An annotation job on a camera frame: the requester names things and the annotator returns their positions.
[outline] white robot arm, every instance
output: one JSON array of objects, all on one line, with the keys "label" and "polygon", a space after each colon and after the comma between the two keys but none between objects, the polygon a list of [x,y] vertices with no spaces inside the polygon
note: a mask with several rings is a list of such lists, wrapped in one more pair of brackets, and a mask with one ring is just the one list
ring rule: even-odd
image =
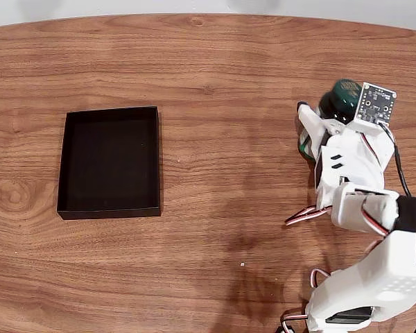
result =
[{"label": "white robot arm", "polygon": [[[416,303],[416,198],[384,189],[383,172],[395,151],[386,127],[395,98],[364,83],[353,120],[344,122],[339,116],[324,119],[306,103],[297,106],[303,136],[309,137],[305,153],[315,160],[315,212],[331,212],[336,226],[382,237],[359,263],[315,288],[305,315],[296,318],[306,319],[310,332],[359,330]],[[306,219],[306,212],[287,224]]]}]

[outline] black tray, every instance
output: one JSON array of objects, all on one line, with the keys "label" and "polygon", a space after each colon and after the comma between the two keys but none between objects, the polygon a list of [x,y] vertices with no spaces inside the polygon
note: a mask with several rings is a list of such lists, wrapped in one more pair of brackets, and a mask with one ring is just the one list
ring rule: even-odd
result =
[{"label": "black tray", "polygon": [[63,219],[160,215],[157,107],[67,114],[57,212]]}]

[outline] green object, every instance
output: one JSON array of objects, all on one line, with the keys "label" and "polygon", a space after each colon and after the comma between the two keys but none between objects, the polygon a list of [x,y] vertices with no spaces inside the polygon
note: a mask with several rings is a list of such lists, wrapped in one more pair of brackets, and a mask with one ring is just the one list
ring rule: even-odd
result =
[{"label": "green object", "polygon": [[321,117],[349,123],[354,118],[361,91],[361,86],[353,80],[341,78],[336,81],[333,89],[319,102]]},{"label": "green object", "polygon": [[310,136],[307,135],[307,137],[305,138],[304,142],[301,143],[299,140],[299,152],[301,153],[302,156],[304,156],[308,161],[312,161],[312,162],[316,162],[314,157],[308,155],[308,153],[305,151],[306,146],[308,145],[308,143],[310,142]]},{"label": "green object", "polygon": [[354,113],[359,102],[362,87],[355,81],[348,78],[337,80],[331,92],[331,102],[336,109],[344,113]]}]

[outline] circuit board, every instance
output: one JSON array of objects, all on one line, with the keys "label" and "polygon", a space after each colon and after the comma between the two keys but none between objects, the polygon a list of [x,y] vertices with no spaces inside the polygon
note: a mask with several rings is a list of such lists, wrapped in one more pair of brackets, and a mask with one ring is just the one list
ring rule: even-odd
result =
[{"label": "circuit board", "polygon": [[396,92],[364,83],[355,117],[370,123],[389,123],[396,96]]}]

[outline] wooden table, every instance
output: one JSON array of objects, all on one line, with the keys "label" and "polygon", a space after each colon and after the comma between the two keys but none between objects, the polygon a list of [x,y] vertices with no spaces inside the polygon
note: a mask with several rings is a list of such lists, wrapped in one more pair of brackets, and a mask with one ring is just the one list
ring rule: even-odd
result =
[{"label": "wooden table", "polygon": [[[395,89],[416,195],[416,32],[242,15],[135,15],[0,28],[0,332],[267,332],[374,237],[315,202],[298,100],[339,78]],[[65,114],[158,105],[163,213],[63,221]],[[401,191],[391,161],[386,187]],[[412,332],[416,306],[364,332]],[[295,324],[302,332],[303,324]]]}]

